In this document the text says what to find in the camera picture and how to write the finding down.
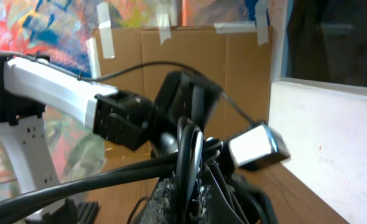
tape strip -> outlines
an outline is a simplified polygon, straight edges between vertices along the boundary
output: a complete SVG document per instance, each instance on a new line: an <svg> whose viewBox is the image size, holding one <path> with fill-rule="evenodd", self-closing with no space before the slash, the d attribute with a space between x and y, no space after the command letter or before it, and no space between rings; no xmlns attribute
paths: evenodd
<svg viewBox="0 0 367 224"><path fill-rule="evenodd" d="M101 67L99 65L98 49L95 38L89 38L85 41L85 44L88 52L88 58L90 60L91 77L99 78L101 76Z"/></svg>
<svg viewBox="0 0 367 224"><path fill-rule="evenodd" d="M96 6L99 20L103 58L114 58L113 36L111 35L111 21L107 2L101 2Z"/></svg>
<svg viewBox="0 0 367 224"><path fill-rule="evenodd" d="M240 32L257 32L254 21L249 22L216 22L214 28L217 34L230 34Z"/></svg>
<svg viewBox="0 0 367 224"><path fill-rule="evenodd" d="M269 42L268 20L266 15L267 1L259 0L254 8L256 12L258 45L262 45Z"/></svg>
<svg viewBox="0 0 367 224"><path fill-rule="evenodd" d="M156 7L157 26L159 27L160 44L165 40L171 39L170 16L167 6L160 5Z"/></svg>

cardboard box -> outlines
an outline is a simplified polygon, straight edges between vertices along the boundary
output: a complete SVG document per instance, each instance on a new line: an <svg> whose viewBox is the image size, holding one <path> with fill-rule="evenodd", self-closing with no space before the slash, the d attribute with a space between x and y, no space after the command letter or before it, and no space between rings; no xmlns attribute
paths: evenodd
<svg viewBox="0 0 367 224"><path fill-rule="evenodd" d="M272 41L258 46L257 33L217 34L212 27L183 27L171 31L171 38L160 44L156 29L113 29L114 59L102 57L99 30L93 31L101 74L106 75L133 65L170 60L192 66L221 85L253 119L268 117L269 77ZM106 81L109 85L131 90L154 100L171 70L179 67L145 67ZM248 123L221 98L205 128L205 137L225 138L244 129ZM132 153L106 143L108 157L149 155L150 144Z"/></svg>

wooden table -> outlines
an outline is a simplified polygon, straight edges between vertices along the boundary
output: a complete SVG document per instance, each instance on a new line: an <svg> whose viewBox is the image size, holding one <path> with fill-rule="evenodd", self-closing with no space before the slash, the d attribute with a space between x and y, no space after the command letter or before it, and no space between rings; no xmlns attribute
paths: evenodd
<svg viewBox="0 0 367 224"><path fill-rule="evenodd" d="M144 159L146 158L108 159L104 171L143 161ZM245 170L238 172L268 194L279 223L347 223L280 164L255 173ZM155 184L156 179L151 179L90 192L88 201L96 200L101 205L96 223L126 223L138 199L150 195Z"/></svg>

wooden surface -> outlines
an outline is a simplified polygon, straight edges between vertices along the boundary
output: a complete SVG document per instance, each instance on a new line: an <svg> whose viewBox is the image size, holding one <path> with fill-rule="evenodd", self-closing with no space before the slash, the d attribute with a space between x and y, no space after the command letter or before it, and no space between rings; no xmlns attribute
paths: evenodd
<svg viewBox="0 0 367 224"><path fill-rule="evenodd" d="M104 170L125 166L144 159L146 158L108 159ZM279 223L346 223L339 214L334 212L280 164L257 173L244 170L240 170L239 173L268 194ZM138 199L150 195L155 184L156 179L151 179L90 192L88 201L96 200L101 205L96 223L126 223Z"/></svg>

white tape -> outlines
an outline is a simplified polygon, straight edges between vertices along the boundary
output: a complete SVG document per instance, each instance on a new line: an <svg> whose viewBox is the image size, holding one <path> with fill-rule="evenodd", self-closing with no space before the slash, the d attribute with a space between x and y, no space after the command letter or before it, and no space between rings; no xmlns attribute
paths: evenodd
<svg viewBox="0 0 367 224"><path fill-rule="evenodd" d="M96 6L96 11L98 13L103 58L114 58L114 45L113 36L111 35L111 22L108 3L99 3Z"/></svg>
<svg viewBox="0 0 367 224"><path fill-rule="evenodd" d="M214 28L217 34L230 34L240 32L257 32L254 21L249 22L216 22Z"/></svg>
<svg viewBox="0 0 367 224"><path fill-rule="evenodd" d="M267 9L266 0L259 0L255 5L258 45L262 45L269 42L268 20L266 17L266 9Z"/></svg>
<svg viewBox="0 0 367 224"><path fill-rule="evenodd" d="M165 40L171 39L169 9L167 6L160 5L156 7L156 13L160 44L163 44Z"/></svg>
<svg viewBox="0 0 367 224"><path fill-rule="evenodd" d="M96 48L95 38L89 38L85 41L85 44L90 60L91 77L99 78L101 76L101 67L99 65L98 49Z"/></svg>

